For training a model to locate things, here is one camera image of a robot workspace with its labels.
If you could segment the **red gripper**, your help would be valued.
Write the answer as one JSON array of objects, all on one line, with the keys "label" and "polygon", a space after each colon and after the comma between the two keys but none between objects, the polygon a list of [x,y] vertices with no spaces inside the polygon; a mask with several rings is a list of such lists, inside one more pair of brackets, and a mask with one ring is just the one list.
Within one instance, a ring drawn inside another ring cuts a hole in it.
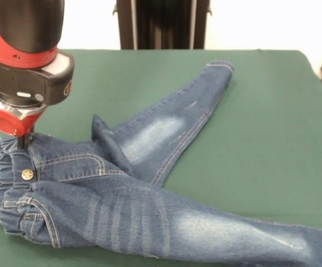
[{"label": "red gripper", "polygon": [[32,128],[46,108],[45,104],[17,107],[0,101],[0,132],[18,137],[17,147],[26,148],[34,139],[35,132]]}]

